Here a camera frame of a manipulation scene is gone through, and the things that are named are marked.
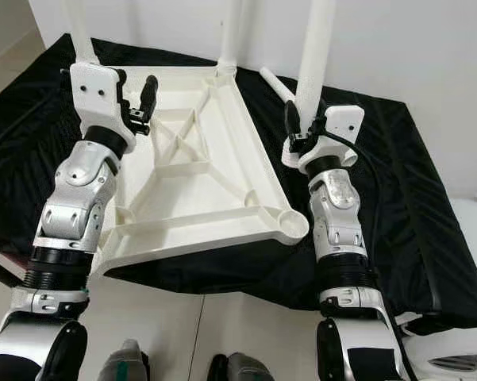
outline white tube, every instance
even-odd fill
[[[265,81],[270,85],[270,87],[277,93],[277,95],[283,100],[284,103],[287,101],[294,102],[294,94],[291,93],[286,85],[284,85],[280,80],[269,71],[266,67],[262,67],[260,70],[261,76],[264,78]]]
[[[321,99],[336,4],[336,0],[312,0],[310,7],[295,100],[302,133],[312,125]]]
[[[85,25],[85,10],[82,0],[63,0],[65,13],[69,21],[72,44],[76,51],[76,62],[99,64]]]
[[[234,74],[237,71],[241,8],[242,0],[229,0],[228,11],[224,20],[221,57],[217,66],[219,74]]]

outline white plastic stool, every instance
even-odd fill
[[[477,267],[477,202],[456,199],[452,200],[452,206]],[[404,343],[408,357],[420,377],[435,377],[441,381],[477,380],[477,367],[470,371],[457,370],[460,366],[465,368],[466,363],[472,364],[472,361],[466,360],[473,360],[473,357],[455,357],[477,356],[477,328],[451,329],[425,337],[408,337]],[[439,365],[452,362],[454,370],[430,363],[430,360],[449,357],[451,359],[437,362]]]

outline white wall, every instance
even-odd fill
[[[0,0],[0,55],[35,28],[27,0]]]
[[[29,0],[44,42],[60,0]],[[223,0],[86,0],[93,37],[218,58]],[[245,0],[240,65],[296,76],[310,0]],[[326,83],[406,102],[451,195],[477,194],[477,0],[339,0]]]

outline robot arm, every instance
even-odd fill
[[[364,111],[333,106],[300,135],[297,110],[287,103],[290,151],[309,177],[314,216],[316,279],[324,321],[317,327],[321,381],[402,380],[402,356],[367,256],[358,211],[360,197],[347,167],[356,154],[321,129],[354,143]]]
[[[156,105],[154,76],[146,80],[139,109],[123,99],[125,81],[124,71],[110,67],[71,66],[84,138],[56,170],[25,279],[13,289],[0,327],[0,379],[78,377],[87,331],[77,319],[88,306],[87,276],[104,211],[115,191],[120,159],[134,149],[136,133],[149,133]]]

